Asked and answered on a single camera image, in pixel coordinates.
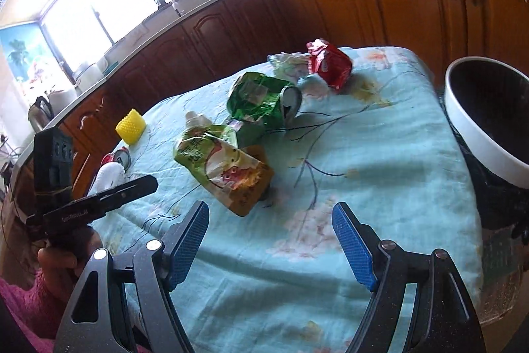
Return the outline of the left hand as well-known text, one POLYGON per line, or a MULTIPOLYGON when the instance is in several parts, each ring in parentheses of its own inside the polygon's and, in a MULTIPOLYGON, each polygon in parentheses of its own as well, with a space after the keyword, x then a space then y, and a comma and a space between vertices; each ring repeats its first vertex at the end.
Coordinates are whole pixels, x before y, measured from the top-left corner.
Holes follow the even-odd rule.
POLYGON ((78 261, 76 256, 66 250, 52 246, 40 248, 37 254, 44 285, 54 298, 67 303, 76 281, 87 260, 78 261))

